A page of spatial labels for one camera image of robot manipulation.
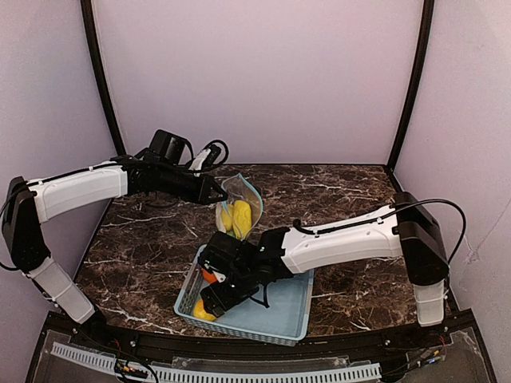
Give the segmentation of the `orange toy fruit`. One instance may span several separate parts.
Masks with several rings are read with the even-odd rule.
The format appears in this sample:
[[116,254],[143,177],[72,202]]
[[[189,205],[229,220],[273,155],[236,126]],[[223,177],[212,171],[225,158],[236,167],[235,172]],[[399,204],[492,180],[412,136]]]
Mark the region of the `orange toy fruit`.
[[208,284],[212,284],[218,281],[216,275],[212,272],[207,271],[206,269],[202,270],[202,276]]

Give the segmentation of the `orange yellow toy mango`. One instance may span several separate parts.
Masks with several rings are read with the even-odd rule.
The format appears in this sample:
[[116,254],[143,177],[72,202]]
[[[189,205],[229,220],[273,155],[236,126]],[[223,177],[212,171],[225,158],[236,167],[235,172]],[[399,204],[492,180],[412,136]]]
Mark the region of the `orange yellow toy mango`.
[[204,301],[202,299],[199,299],[196,302],[192,311],[192,316],[206,322],[214,322],[216,320],[216,316],[214,314],[210,314],[206,311],[204,308]]

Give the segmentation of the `clear zip bag blue zipper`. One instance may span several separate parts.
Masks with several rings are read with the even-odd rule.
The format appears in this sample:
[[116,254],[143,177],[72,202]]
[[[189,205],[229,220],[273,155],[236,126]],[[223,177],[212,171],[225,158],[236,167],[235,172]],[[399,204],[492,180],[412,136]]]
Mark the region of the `clear zip bag blue zipper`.
[[263,214],[262,197],[241,174],[227,178],[221,187],[228,193],[228,199],[216,205],[216,228],[245,240]]

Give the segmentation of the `yellow wrinkled toy fruit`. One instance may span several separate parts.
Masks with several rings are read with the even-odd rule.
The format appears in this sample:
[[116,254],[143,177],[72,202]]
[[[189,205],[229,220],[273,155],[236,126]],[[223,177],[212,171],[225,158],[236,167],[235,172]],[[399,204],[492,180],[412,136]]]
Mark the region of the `yellow wrinkled toy fruit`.
[[236,238],[244,239],[252,229],[251,206],[243,200],[237,200],[233,207],[233,231]]

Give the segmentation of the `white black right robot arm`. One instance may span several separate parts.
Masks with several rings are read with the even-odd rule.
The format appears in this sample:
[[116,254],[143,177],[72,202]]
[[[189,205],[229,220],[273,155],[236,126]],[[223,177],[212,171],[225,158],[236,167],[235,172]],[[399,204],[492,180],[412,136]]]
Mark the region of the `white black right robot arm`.
[[295,220],[290,227],[264,231],[258,243],[216,232],[198,263],[216,275],[200,292],[204,310],[217,318],[251,299],[260,288],[309,270],[361,259],[398,258],[406,264],[414,288],[418,324],[436,326],[445,317],[444,299],[450,263],[438,221],[428,204],[447,199],[417,200],[409,192],[364,215],[315,227]]

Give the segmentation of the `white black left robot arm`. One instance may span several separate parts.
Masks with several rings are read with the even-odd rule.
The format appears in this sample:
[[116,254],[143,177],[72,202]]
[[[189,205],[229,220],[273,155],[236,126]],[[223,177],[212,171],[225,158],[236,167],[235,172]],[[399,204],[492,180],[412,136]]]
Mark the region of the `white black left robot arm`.
[[109,201],[151,192],[200,205],[228,197],[204,170],[131,156],[47,179],[16,177],[1,208],[1,235],[10,259],[1,267],[23,274],[77,324],[90,322],[98,309],[73,280],[85,243]]

